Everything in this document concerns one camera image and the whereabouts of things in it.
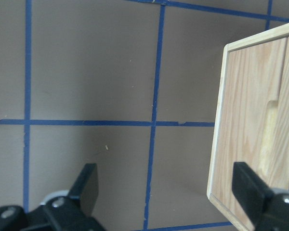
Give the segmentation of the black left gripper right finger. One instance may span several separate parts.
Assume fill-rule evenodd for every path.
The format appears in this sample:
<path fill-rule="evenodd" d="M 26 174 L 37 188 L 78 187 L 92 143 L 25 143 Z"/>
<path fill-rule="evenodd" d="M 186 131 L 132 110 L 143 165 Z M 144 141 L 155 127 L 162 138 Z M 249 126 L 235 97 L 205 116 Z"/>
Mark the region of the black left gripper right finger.
<path fill-rule="evenodd" d="M 255 231 L 289 231 L 289 190 L 269 187 L 245 162 L 234 162 L 232 193 Z"/>

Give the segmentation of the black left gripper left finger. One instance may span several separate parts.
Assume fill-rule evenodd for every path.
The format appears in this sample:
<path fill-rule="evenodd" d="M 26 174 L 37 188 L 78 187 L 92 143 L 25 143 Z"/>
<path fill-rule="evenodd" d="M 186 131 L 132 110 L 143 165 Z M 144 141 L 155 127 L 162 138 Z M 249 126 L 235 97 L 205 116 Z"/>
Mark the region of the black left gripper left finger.
<path fill-rule="evenodd" d="M 96 164 L 85 164 L 69 190 L 55 191 L 41 202 L 46 223 L 41 231 L 97 231 L 99 222 L 92 217 L 98 197 Z"/>

